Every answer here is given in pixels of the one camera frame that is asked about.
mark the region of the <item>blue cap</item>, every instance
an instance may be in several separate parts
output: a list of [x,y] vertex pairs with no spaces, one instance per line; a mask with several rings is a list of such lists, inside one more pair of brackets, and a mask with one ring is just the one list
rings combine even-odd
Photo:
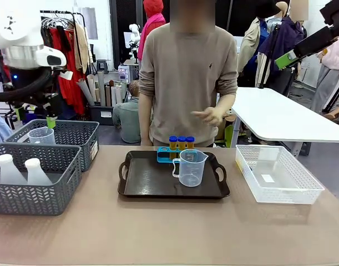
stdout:
[[177,142],[178,138],[176,136],[169,137],[169,142]]
[[179,142],[185,142],[186,141],[186,137],[178,137],[178,141]]
[[186,142],[193,143],[193,142],[195,142],[195,138],[194,137],[187,137]]

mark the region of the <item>pink jacket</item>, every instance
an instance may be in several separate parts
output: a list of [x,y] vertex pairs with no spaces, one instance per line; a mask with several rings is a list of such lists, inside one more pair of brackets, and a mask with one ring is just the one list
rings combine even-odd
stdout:
[[322,63],[330,69],[339,70],[339,38],[327,48],[328,53],[322,58]]

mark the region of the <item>test tube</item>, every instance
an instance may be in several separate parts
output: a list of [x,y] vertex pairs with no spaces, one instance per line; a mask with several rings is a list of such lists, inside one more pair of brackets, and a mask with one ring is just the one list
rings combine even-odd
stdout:
[[185,150],[186,137],[178,137],[178,148],[180,151]]
[[187,137],[186,138],[186,148],[189,149],[189,150],[194,149],[194,142],[195,142],[194,137]]
[[[178,138],[176,136],[169,137],[169,149],[176,151],[176,144],[178,143]],[[176,152],[170,153],[170,159],[173,160],[176,158]]]

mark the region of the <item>white robot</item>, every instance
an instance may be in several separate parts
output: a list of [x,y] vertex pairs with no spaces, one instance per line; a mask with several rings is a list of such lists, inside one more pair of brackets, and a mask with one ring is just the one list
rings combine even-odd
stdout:
[[44,46],[40,12],[30,0],[0,1],[0,50],[13,84],[0,93],[0,101],[12,104],[20,116],[23,103],[30,103],[43,108],[47,118],[57,117],[59,96],[44,90],[55,76],[71,79],[72,73],[64,70],[61,51]]
[[130,56],[131,56],[131,59],[136,59],[136,63],[138,63],[137,52],[138,52],[138,48],[140,46],[140,41],[141,41],[141,34],[140,34],[139,29],[140,27],[137,24],[130,25],[130,31],[132,31],[131,41],[130,41],[130,47],[131,47]]

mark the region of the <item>black tray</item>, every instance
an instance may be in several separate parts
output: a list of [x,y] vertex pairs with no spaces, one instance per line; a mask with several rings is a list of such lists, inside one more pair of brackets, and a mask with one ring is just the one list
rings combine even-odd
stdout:
[[[226,170],[217,162],[215,155],[206,152],[203,181],[197,187],[186,187],[172,175],[172,163],[158,163],[156,151],[131,151],[119,167],[118,192],[126,197],[151,198],[204,198],[221,199],[230,194],[226,183]],[[127,168],[125,178],[123,168]],[[216,169],[221,168],[220,180]]]

